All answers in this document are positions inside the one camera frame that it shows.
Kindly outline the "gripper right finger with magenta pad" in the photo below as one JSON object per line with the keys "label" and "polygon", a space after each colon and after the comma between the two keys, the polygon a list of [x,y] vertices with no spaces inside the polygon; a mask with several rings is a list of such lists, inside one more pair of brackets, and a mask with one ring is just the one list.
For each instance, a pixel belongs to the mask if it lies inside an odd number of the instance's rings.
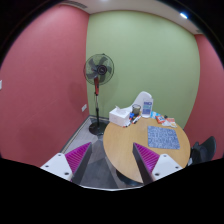
{"label": "gripper right finger with magenta pad", "polygon": [[138,143],[133,144],[132,152],[144,185],[182,169],[168,154],[159,155]]}

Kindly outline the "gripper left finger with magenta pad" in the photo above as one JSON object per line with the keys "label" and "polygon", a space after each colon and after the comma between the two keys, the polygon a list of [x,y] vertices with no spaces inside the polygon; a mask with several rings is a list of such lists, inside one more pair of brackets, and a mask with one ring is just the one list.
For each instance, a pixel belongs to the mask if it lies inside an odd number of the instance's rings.
{"label": "gripper left finger with magenta pad", "polygon": [[88,142],[66,154],[57,153],[41,169],[79,185],[91,153],[92,143]]}

